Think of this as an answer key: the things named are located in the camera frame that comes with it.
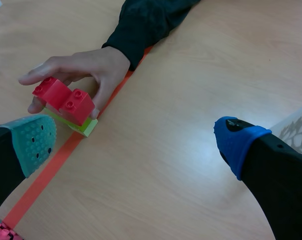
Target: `human hand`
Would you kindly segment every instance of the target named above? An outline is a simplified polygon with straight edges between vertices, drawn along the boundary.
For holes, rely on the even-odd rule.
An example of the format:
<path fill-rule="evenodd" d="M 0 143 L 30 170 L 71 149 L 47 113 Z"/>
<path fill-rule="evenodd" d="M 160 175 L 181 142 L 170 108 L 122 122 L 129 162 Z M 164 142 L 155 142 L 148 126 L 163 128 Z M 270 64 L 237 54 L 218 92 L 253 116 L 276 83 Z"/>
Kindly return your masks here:
<path fill-rule="evenodd" d="M 77 52 L 72 56 L 50 57 L 22 76 L 19 82 L 22 85 L 32 85 L 48 77 L 54 77 L 68 86 L 72 82 L 92 76 L 99 84 L 98 91 L 92 99 L 95 109 L 90 115 L 95 119 L 114 89 L 124 79 L 129 67 L 129 59 L 121 51 L 108 46 L 93 51 Z M 34 97 L 28 112 L 36 114 L 42 109 L 40 100 Z"/>

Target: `orange tape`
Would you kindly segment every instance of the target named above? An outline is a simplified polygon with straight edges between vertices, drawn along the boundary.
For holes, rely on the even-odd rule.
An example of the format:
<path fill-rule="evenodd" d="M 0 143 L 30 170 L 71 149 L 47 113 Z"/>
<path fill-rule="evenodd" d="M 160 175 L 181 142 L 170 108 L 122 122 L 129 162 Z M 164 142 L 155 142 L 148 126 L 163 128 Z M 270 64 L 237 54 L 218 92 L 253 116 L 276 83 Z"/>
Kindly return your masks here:
<path fill-rule="evenodd" d="M 144 56 L 141 61 L 144 60 L 146 55 L 150 52 L 152 47 L 149 47 L 145 50 Z M 132 76 L 133 72 L 129 71 L 123 81 L 119 86 L 116 87 L 114 92 L 112 93 L 109 101 L 100 112 L 99 116 L 104 112 L 106 107 L 110 104 L 110 102 L 115 98 L 124 84 L 128 81 L 128 79 Z M 35 181 L 31 184 L 31 186 L 26 190 L 20 200 L 14 205 L 8 215 L 4 218 L 3 222 L 9 228 L 15 228 L 18 222 L 22 219 L 24 214 L 28 211 L 28 209 L 35 202 L 37 197 L 43 192 L 45 187 L 49 184 L 49 182 L 53 179 L 56 173 L 63 166 L 68 157 L 72 154 L 74 149 L 79 145 L 83 136 L 77 132 L 74 132 L 69 139 L 63 144 L 63 146 L 57 151 L 57 153 L 52 157 L 51 161 L 45 166 L 39 176 L 35 179 Z"/>

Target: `jacket sleeve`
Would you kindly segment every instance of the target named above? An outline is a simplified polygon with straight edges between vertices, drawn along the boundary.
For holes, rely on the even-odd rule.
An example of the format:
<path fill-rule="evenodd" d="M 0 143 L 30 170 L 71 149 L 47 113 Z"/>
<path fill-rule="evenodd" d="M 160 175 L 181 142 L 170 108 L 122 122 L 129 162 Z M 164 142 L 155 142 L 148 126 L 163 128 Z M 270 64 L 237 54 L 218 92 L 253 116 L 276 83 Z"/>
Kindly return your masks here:
<path fill-rule="evenodd" d="M 144 50 L 168 36 L 200 0 L 126 0 L 119 23 L 102 47 L 120 50 L 136 69 Z"/>

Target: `red lego brick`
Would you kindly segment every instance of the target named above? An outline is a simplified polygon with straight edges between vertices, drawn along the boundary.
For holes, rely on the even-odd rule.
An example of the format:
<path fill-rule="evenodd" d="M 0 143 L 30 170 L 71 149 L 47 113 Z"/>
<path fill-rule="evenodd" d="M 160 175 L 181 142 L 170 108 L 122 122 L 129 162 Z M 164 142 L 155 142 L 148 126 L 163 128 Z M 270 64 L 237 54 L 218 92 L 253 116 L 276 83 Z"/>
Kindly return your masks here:
<path fill-rule="evenodd" d="M 53 77 L 45 79 L 33 91 L 33 95 L 35 95 L 44 106 L 49 104 L 57 112 L 71 94 L 72 91 L 65 84 Z"/>
<path fill-rule="evenodd" d="M 88 93 L 75 89 L 59 110 L 69 122 L 82 126 L 94 109 L 94 103 Z"/>

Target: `perforated pad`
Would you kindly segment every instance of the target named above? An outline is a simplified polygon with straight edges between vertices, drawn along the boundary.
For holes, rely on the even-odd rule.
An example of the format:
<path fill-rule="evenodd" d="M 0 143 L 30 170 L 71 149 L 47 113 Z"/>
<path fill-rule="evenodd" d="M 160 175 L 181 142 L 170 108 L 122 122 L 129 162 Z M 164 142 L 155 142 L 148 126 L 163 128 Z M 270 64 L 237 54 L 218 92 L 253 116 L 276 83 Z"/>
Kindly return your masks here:
<path fill-rule="evenodd" d="M 12 133 L 12 144 L 25 177 L 29 177 L 49 157 L 56 139 L 54 120 L 37 114 L 0 125 Z"/>

